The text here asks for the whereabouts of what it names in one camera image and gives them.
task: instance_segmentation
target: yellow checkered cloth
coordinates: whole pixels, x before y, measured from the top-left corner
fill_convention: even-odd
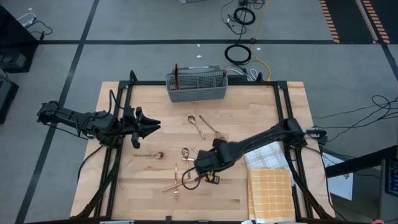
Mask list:
[[[248,178],[249,218],[257,223],[294,222],[289,170],[252,169]]]

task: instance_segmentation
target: gray floor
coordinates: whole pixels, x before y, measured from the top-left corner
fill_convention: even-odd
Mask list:
[[[228,1],[181,6],[178,0],[100,0],[90,40],[236,39],[221,23],[220,9]],[[46,40],[78,40],[93,0],[0,0],[15,17],[32,8],[54,29]],[[232,13],[235,5],[225,8]],[[248,39],[257,22],[248,26]],[[317,0],[272,1],[258,39],[331,40]],[[134,70],[140,80],[163,80],[173,65],[225,67],[223,44],[85,45],[66,99],[67,108],[93,111],[101,83],[127,79]],[[0,222],[14,223],[48,128],[35,122],[41,103],[57,100],[77,45],[39,46],[29,73],[12,74],[19,92],[6,123],[0,126]],[[273,80],[303,81],[312,115],[323,116],[371,105],[373,95],[390,100],[398,82],[379,45],[256,45],[256,55],[272,69]],[[398,46],[389,46],[398,57]],[[242,52],[231,52],[239,58]],[[251,62],[247,68],[266,73]],[[316,120],[319,126],[349,126],[371,110]],[[379,121],[342,134],[329,150],[360,156],[397,142],[397,120]],[[333,137],[340,129],[329,130]],[[25,222],[68,218],[76,190],[76,173],[86,142],[57,131]]]

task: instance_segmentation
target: butcher block tabletop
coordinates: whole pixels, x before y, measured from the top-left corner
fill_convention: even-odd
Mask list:
[[[289,95],[294,117],[302,127],[313,126],[307,96],[302,82],[288,82]],[[115,94],[118,82],[104,82],[98,98],[97,111],[108,110],[109,90]],[[280,92],[285,111],[283,93]],[[137,85],[132,88],[130,105],[142,107],[143,113],[161,121],[161,128],[145,139],[140,138],[141,148],[134,149],[131,137],[126,136],[123,144],[121,165],[116,186],[113,220],[218,220],[243,221],[248,215],[248,170],[244,158],[235,165],[220,172],[220,183],[202,181],[195,190],[179,187],[175,199],[173,190],[163,188],[174,184],[174,165],[178,176],[186,171],[181,160],[181,150],[190,149],[190,157],[196,158],[191,148],[209,150],[215,133],[199,118],[202,115],[227,141],[240,141],[263,132],[278,123],[274,89],[272,86],[229,86],[225,99],[189,103],[171,103],[165,86]],[[202,139],[188,116],[194,115],[206,139]],[[307,140],[308,146],[318,149],[314,140]],[[89,140],[85,157],[99,147],[98,141]],[[106,149],[100,150],[87,160],[78,182],[71,215],[80,213],[97,191]],[[133,155],[163,152],[162,159],[136,157]],[[302,159],[307,176],[308,189],[319,204],[334,216],[328,203],[326,179],[322,160],[316,152],[302,150]],[[300,189],[297,187],[301,214],[305,207]],[[104,194],[101,214],[105,214],[109,188]]]

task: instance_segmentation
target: gray utensil basket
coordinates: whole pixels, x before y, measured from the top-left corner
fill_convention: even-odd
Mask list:
[[[201,73],[184,73],[206,69],[211,71]],[[220,100],[225,97],[228,78],[219,66],[187,67],[178,69],[178,88],[175,84],[174,70],[166,75],[167,92],[173,103]]]

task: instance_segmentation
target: yellow cable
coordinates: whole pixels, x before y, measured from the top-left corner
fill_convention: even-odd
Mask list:
[[[262,11],[262,15],[261,15],[261,18],[260,18],[259,26],[258,26],[258,28],[257,28],[257,30],[256,30],[256,34],[254,34],[254,39],[256,39],[256,37],[257,37],[257,35],[258,35],[259,31],[260,31],[260,28],[261,28],[261,26],[262,26],[262,22],[263,22],[263,20],[264,20],[264,18],[265,18],[265,16],[266,16],[266,12],[267,12],[267,9],[268,9],[268,7],[269,7],[269,2],[270,2],[271,0],[266,0],[266,1],[267,1],[267,2],[266,2],[266,5],[264,6],[264,10]],[[269,66],[268,66],[265,62],[263,62],[262,60],[260,60],[259,58],[257,58],[256,54],[254,54],[254,52],[251,50],[251,46],[252,46],[252,45],[249,46],[249,49],[250,49],[251,54],[254,56],[254,58],[255,58],[258,62],[260,62],[261,64],[263,64],[263,66],[265,66],[265,67],[268,69],[268,78],[267,78],[267,81],[271,81],[271,69],[269,68]]]

